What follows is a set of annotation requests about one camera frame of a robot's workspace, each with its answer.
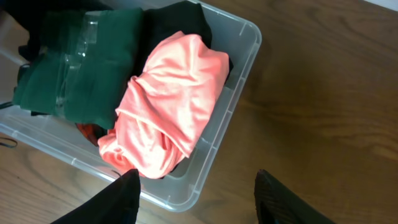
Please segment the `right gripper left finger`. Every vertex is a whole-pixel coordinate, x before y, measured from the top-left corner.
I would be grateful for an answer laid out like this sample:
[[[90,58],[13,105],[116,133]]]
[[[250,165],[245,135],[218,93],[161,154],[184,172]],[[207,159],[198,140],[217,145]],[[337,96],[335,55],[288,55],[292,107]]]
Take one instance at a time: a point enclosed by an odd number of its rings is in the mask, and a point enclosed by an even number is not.
[[[131,169],[52,224],[135,224],[140,193],[139,173]]]

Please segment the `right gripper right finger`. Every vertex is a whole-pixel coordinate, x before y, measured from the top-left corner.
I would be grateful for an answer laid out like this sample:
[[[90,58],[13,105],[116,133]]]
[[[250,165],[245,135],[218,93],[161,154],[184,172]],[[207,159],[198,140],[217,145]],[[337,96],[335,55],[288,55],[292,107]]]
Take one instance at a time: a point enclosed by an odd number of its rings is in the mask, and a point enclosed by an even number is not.
[[[259,224],[335,224],[264,169],[257,172],[254,199]]]

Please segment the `red navy plaid shirt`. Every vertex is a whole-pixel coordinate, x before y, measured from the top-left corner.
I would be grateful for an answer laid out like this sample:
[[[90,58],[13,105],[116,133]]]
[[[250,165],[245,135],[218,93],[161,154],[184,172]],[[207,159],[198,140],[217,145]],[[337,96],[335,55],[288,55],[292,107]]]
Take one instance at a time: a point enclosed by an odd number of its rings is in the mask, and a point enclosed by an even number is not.
[[[75,124],[82,135],[94,146],[98,147],[98,139],[107,135],[108,131],[97,124]]]

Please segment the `salmon pink garment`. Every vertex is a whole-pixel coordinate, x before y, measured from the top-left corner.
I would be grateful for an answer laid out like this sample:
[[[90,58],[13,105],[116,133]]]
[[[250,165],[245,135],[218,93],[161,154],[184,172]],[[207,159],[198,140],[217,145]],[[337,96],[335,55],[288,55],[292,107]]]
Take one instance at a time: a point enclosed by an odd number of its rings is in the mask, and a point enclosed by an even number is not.
[[[114,128],[98,141],[100,156],[122,173],[163,178],[190,157],[228,73],[228,54],[208,48],[198,34],[164,39],[129,80]]]

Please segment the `dark green garment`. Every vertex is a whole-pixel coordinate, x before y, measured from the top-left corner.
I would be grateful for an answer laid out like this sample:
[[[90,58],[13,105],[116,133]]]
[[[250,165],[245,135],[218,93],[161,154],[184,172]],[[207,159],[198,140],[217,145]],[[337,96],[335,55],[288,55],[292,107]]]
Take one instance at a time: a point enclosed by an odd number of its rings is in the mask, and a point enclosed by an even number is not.
[[[50,11],[43,52],[19,72],[12,105],[112,129],[139,48],[141,8]]]

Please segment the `dark navy garment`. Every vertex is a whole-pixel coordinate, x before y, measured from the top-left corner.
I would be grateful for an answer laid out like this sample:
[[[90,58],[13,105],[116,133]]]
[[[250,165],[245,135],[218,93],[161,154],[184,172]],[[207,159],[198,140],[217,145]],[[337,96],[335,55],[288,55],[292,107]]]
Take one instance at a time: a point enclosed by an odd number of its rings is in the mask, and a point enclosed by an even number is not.
[[[1,9],[28,31],[29,40],[18,52],[31,62],[40,51],[40,26],[47,11],[104,11],[111,7],[97,0],[3,0]]]

